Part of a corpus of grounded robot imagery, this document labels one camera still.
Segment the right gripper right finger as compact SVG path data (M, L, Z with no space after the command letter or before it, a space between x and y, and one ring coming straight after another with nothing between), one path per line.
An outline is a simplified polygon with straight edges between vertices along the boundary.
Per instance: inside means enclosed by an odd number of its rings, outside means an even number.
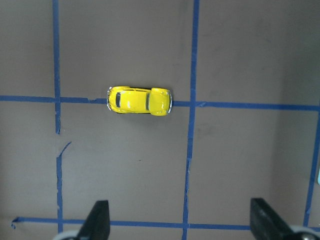
M287 223L263 198L250 200L250 231L256 240L299 240Z

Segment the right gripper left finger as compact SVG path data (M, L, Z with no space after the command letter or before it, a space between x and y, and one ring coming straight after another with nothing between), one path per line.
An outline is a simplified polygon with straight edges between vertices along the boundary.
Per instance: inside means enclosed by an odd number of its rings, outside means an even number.
M108 200L98 200L80 228L77 240L107 240L111 232Z

